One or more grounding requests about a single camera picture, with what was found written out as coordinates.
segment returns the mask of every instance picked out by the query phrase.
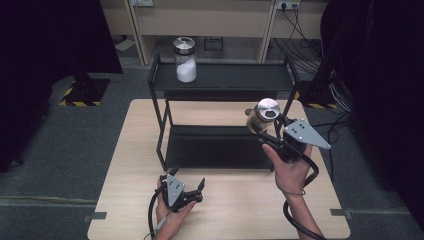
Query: white powder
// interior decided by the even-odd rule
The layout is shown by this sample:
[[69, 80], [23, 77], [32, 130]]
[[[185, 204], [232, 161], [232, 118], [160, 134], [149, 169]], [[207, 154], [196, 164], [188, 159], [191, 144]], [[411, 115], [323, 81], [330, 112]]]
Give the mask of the white powder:
[[177, 67], [177, 78], [185, 83], [196, 79], [196, 61], [189, 59], [187, 62], [179, 65]]

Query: black metal shelf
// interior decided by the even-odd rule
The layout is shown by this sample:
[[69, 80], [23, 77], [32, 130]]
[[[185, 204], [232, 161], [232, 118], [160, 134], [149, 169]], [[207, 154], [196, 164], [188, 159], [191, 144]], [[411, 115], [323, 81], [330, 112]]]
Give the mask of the black metal shelf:
[[[288, 91], [291, 94], [282, 113], [285, 116], [298, 82], [290, 57], [287, 55], [283, 64], [198, 63], [196, 72], [196, 80], [183, 83], [177, 79], [173, 63], [162, 63], [159, 54], [153, 58], [148, 84], [161, 130], [156, 152], [163, 170], [176, 165], [185, 168], [272, 169], [257, 136], [246, 126], [175, 125], [169, 101], [259, 102], [263, 98], [276, 99], [279, 92]], [[165, 98], [163, 116], [157, 91]], [[161, 146], [168, 120], [171, 127], [164, 159]]]
[[243, 126], [177, 126], [170, 130], [166, 166], [270, 169], [257, 136]]

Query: metal bracket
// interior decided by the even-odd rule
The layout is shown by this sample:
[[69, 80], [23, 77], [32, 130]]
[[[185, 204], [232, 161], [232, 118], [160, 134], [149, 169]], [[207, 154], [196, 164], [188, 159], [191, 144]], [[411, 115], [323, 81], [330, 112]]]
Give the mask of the metal bracket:
[[324, 149], [331, 149], [331, 145], [328, 144], [304, 118], [286, 126], [284, 132], [301, 143], [311, 144]]
[[171, 174], [168, 174], [166, 179], [168, 187], [168, 205], [172, 207], [183, 192], [185, 185]]

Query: wall outlet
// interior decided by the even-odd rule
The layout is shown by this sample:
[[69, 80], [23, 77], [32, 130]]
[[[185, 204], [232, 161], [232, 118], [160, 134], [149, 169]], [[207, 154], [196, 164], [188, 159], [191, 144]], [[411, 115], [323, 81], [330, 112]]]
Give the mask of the wall outlet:
[[277, 9], [283, 10], [284, 4], [286, 6], [285, 10], [299, 9], [300, 0], [279, 0], [278, 5], [277, 5]]
[[133, 7], [153, 7], [153, 0], [131, 0]]

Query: wrist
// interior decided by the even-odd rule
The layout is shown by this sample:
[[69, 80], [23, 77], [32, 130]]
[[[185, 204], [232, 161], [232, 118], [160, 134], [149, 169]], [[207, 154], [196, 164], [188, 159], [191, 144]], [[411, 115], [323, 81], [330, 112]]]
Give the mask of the wrist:
[[288, 196], [288, 195], [297, 195], [297, 196], [303, 196], [306, 194], [305, 189], [301, 189], [298, 191], [285, 191], [284, 189], [280, 188], [281, 192], [284, 194], [284, 196]]
[[303, 195], [284, 194], [284, 197], [286, 197], [286, 200], [290, 206], [305, 204]]
[[171, 234], [169, 234], [169, 233], [168, 233], [168, 232], [166, 232], [166, 231], [161, 231], [161, 230], [159, 230], [159, 231], [156, 233], [155, 240], [171, 240], [171, 239], [172, 239]]

